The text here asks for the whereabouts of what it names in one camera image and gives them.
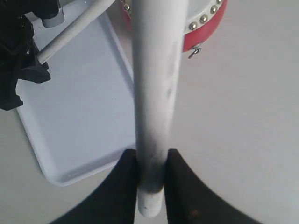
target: metal stud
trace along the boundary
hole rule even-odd
[[[217,10],[218,10],[218,7],[216,5],[213,5],[211,7],[211,14],[215,14],[217,12]]]
[[[192,22],[192,23],[190,23],[190,25],[189,25],[189,29],[190,30],[195,30],[196,28],[197,28],[197,23],[196,22]]]
[[[129,12],[130,9],[131,9],[131,7],[130,7],[128,4],[124,4],[123,9],[124,9],[126,12]]]
[[[208,20],[208,16],[207,15],[202,15],[201,18],[199,19],[201,24],[205,24]]]

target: red drum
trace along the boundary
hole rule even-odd
[[[132,0],[120,0],[126,21],[130,27]],[[223,18],[228,0],[189,0],[188,15],[184,30],[183,51],[192,50],[189,58],[201,51],[199,47],[218,27]]]

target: table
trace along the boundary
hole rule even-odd
[[[215,34],[183,55],[171,146],[233,206],[265,224],[299,222],[299,52],[295,0],[229,0]],[[131,57],[116,2],[109,15]],[[46,224],[109,170],[68,187],[43,177],[16,111],[0,111],[0,223]],[[165,205],[154,219],[167,223]]]

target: white tray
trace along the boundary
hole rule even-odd
[[[65,22],[52,29],[34,21],[43,48],[87,5],[64,7]],[[46,179],[65,186],[113,166],[135,147],[132,71],[106,14],[49,61],[51,80],[21,81],[18,108]]]

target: white pole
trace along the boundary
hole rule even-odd
[[[138,208],[156,216],[164,194],[164,165],[174,111],[188,0],[133,0],[133,60]]]
[[[95,0],[85,12],[39,52],[37,55],[38,61],[41,64],[48,61],[64,45],[85,29],[89,23],[105,12],[114,1],[115,0]]]

